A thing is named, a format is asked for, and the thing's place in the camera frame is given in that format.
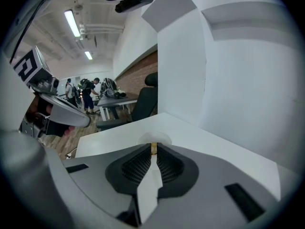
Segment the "brick wall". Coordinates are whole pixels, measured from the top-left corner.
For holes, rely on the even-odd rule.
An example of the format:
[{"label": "brick wall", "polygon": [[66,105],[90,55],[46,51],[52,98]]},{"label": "brick wall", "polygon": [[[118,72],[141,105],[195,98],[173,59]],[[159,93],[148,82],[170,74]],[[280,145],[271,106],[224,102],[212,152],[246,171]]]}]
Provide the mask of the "brick wall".
[{"label": "brick wall", "polygon": [[127,93],[139,94],[143,87],[147,87],[144,83],[145,77],[154,72],[158,72],[158,51],[148,55],[119,76],[116,84]]}]

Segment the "fluorescent ceiling light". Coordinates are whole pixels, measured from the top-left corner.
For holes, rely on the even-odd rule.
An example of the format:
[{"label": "fluorescent ceiling light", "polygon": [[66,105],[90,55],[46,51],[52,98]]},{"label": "fluorescent ceiling light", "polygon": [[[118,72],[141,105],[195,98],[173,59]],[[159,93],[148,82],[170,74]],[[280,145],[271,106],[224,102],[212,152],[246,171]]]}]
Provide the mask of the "fluorescent ceiling light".
[{"label": "fluorescent ceiling light", "polygon": [[68,24],[70,25],[70,28],[71,28],[74,36],[75,37],[80,37],[81,35],[80,35],[80,32],[77,28],[72,10],[65,11],[65,16],[66,16],[66,19],[68,21]]},{"label": "fluorescent ceiling light", "polygon": [[90,54],[88,51],[86,51],[85,54],[87,55],[87,57],[88,57],[89,60],[92,59],[91,54]]}]

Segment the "wooden floor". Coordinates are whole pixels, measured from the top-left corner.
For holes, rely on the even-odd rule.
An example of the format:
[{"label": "wooden floor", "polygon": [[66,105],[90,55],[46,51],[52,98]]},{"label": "wooden floor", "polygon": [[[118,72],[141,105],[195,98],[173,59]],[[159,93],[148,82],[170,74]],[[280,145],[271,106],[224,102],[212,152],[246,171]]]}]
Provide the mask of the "wooden floor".
[{"label": "wooden floor", "polygon": [[[123,110],[121,107],[117,108],[117,113],[120,119],[129,119],[127,110]],[[65,155],[69,154],[78,145],[78,142],[82,136],[97,133],[96,122],[102,120],[101,115],[91,115],[91,124],[89,127],[81,128],[77,127],[70,134],[70,136],[58,137],[55,135],[45,135],[40,138],[40,142],[46,147],[54,148],[61,159],[66,159]]]}]

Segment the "black office chair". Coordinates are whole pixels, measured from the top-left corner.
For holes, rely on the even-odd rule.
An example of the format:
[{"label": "black office chair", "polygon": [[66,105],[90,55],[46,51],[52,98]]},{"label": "black office chair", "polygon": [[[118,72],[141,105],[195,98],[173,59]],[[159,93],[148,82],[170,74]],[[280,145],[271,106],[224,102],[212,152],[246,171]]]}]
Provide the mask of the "black office chair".
[{"label": "black office chair", "polygon": [[[138,101],[131,114],[133,122],[149,117],[158,103],[158,73],[149,74],[145,78],[145,84],[153,87],[144,87],[141,89]],[[123,119],[99,121],[96,123],[96,127],[104,131],[127,123],[130,123],[130,121]]]}]

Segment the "white shirt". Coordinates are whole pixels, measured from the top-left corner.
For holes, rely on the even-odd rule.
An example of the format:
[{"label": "white shirt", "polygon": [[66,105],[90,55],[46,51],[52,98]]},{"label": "white shirt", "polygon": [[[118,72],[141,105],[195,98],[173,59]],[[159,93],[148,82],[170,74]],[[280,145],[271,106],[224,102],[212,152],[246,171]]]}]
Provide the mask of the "white shirt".
[{"label": "white shirt", "polygon": [[68,93],[68,98],[73,98],[72,96],[73,86],[74,86],[73,83],[67,84],[66,93]]}]

